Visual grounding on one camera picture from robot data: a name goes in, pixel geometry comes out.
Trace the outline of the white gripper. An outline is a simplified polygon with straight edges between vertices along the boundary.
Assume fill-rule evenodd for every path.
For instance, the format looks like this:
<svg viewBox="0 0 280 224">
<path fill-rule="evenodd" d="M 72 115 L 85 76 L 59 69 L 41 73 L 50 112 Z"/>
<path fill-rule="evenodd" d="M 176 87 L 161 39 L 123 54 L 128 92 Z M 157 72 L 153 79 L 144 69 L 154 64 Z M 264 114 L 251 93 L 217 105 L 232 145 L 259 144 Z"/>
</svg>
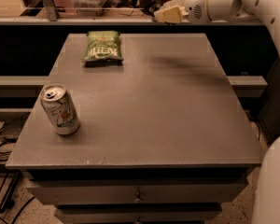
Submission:
<svg viewBox="0 0 280 224">
<path fill-rule="evenodd" d="M 188 19 L 193 24 L 205 24 L 211 21 L 208 13 L 208 0 L 170 0 L 162 5 L 162 9 L 154 12 L 157 22 L 181 23 L 185 15 L 182 8 L 185 6 Z"/>
</svg>

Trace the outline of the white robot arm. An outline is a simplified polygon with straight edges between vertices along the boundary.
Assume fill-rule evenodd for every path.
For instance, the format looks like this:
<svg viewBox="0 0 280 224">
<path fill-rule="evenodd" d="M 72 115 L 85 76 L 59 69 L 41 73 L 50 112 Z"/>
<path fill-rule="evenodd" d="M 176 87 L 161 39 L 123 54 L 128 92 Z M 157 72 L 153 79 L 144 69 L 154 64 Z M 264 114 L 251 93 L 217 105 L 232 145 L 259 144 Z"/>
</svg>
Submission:
<svg viewBox="0 0 280 224">
<path fill-rule="evenodd" d="M 258 19 L 280 57 L 280 0 L 171 0 L 154 12 L 157 22 L 206 24 Z M 251 224 L 280 224 L 280 136 L 266 151 L 259 171 Z"/>
</svg>

